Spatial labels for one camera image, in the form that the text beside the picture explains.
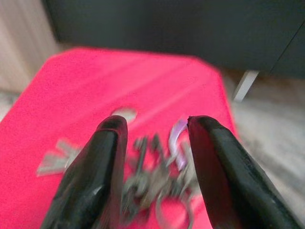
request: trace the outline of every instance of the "pink fabric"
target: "pink fabric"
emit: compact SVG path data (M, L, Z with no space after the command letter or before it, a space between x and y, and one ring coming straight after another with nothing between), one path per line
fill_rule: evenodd
M0 123L1 229L39 228L62 177L36 177L46 151L63 137L84 145L118 107L138 111L128 155L136 137L155 132L167 147L173 124L189 115L212 116L236 134L220 73L194 57L89 48L53 56ZM144 166L153 159L148 153ZM192 207L193 228L211 228L202 197ZM164 212L183 222L181 205L168 201ZM131 228L158 228L154 209L146 227Z

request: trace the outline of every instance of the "gray floor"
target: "gray floor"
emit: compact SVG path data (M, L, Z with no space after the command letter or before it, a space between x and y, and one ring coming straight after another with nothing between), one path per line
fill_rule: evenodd
M229 98L242 74L223 71ZM0 120L17 98L0 92ZM242 144L305 224L305 81L258 77L231 108Z

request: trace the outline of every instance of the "pile of keys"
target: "pile of keys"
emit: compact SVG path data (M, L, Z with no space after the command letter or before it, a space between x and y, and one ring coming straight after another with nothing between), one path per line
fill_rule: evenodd
M141 212L147 211L156 201L156 218L161 228L171 228L161 211L161 203L165 198L176 198L185 206L188 215L188 229L193 227L194 216L190 201L194 195L200 193L193 163L193 155L188 141L182 141L181 153L178 137L186 129L187 122L179 120L172 128L169 138L171 156L165 158L164 149L157 134L149 141L148 137L139 138L134 143L134 149L139 151L135 174L129 177L123 186L121 220L125 225L130 224ZM152 170L143 170L146 151L157 152L160 163ZM171 176L169 165L175 162L179 175Z

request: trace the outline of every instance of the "red table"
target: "red table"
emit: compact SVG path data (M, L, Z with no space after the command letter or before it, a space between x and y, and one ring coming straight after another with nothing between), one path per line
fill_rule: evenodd
M53 56L0 123L1 229L40 226L62 177L36 177L44 154L62 137L84 145L118 107L138 112L128 126L129 155L136 137L155 132L167 146L171 127L189 115L212 116L236 133L220 73L197 58L89 48ZM211 228L201 196L192 207L193 228ZM166 211L177 225L180 209ZM157 228L153 210L147 225Z

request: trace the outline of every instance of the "key ring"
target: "key ring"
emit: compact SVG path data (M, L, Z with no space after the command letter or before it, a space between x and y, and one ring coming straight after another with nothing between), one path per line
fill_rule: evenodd
M170 197L170 196L166 196L163 193L160 193L157 201L156 201L156 206L155 206L155 210L156 210L156 218L158 221L158 224L161 228L166 228L166 229L173 229L173 227L170 225L170 223L163 217L163 213L161 210L161 203L164 200L165 197ZM191 229L193 227L194 224L194 214L190 205L190 200L184 195L182 198L180 198L181 203L183 203L187 215L188 215L188 219L189 219L189 224L187 226L187 229Z

